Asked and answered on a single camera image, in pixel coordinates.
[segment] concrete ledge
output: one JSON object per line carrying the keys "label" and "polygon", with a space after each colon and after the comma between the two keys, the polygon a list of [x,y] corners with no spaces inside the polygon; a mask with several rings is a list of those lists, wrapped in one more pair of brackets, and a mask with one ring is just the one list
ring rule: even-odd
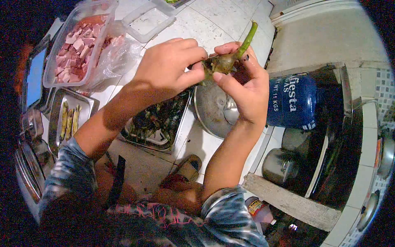
{"label": "concrete ledge", "polygon": [[243,187],[284,213],[327,232],[333,229],[342,213],[298,196],[252,173],[244,177]]}

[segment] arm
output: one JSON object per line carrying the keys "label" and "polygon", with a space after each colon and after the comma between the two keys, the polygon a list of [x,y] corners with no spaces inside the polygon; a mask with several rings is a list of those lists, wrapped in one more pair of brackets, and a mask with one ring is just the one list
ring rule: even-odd
{"label": "arm", "polygon": [[[234,52],[240,45],[240,42],[231,42],[214,50],[219,54],[227,54]],[[249,80],[246,80],[247,83],[244,85],[231,75],[218,72],[213,74],[218,86],[236,102],[240,117],[207,165],[203,182],[203,201],[217,190],[239,183],[244,163],[266,124],[269,75],[258,64],[251,47],[243,56],[242,65],[238,65],[238,74],[233,76],[244,81],[245,75],[248,75]]]}
{"label": "arm", "polygon": [[81,149],[99,159],[131,117],[203,80],[201,63],[184,71],[205,58],[206,51],[194,39],[176,38],[149,48],[133,80],[77,131]]}

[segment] floor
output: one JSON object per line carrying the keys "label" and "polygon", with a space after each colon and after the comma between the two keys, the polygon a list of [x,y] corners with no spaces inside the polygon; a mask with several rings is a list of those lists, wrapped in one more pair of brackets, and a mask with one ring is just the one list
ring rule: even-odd
{"label": "floor", "polygon": [[[128,13],[146,3],[147,0],[119,0],[115,19],[121,20]],[[176,21],[148,43],[141,44],[141,55],[146,49],[171,38],[195,38],[208,53],[214,47],[230,41],[243,40],[250,29],[250,21],[258,22],[259,28],[252,41],[258,62],[264,65],[268,57],[274,26],[269,14],[273,6],[267,0],[191,0],[175,10]],[[112,99],[134,76],[138,63],[121,79],[106,80],[105,90],[92,95],[100,101],[100,108]],[[266,130],[247,158],[240,183],[253,165]],[[153,192],[157,184],[167,176],[184,157],[195,154],[202,159],[198,182],[203,183],[204,173],[211,156],[222,140],[206,132],[197,120],[194,106],[190,105],[183,123],[180,136],[172,155],[153,151],[143,151],[135,146],[115,140],[109,153],[114,162],[118,155],[126,159],[125,181],[134,186],[137,193]]]}

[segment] plastic bag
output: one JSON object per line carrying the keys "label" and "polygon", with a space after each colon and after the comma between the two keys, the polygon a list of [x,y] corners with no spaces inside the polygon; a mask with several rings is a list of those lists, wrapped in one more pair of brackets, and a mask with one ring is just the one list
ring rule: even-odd
{"label": "plastic bag", "polygon": [[141,57],[141,44],[126,37],[125,29],[120,21],[111,24],[107,37],[111,42],[100,53],[98,64],[89,82],[78,90],[84,95],[97,91],[100,84],[108,78],[121,77],[130,71]]}

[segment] phone screen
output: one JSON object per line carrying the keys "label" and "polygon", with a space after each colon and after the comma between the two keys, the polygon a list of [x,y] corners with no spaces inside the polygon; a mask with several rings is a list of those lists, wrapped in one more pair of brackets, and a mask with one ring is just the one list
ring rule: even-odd
{"label": "phone screen", "polygon": [[29,74],[27,76],[27,107],[31,106],[41,97],[41,78],[43,75],[46,51],[47,49],[45,48],[31,61]]}

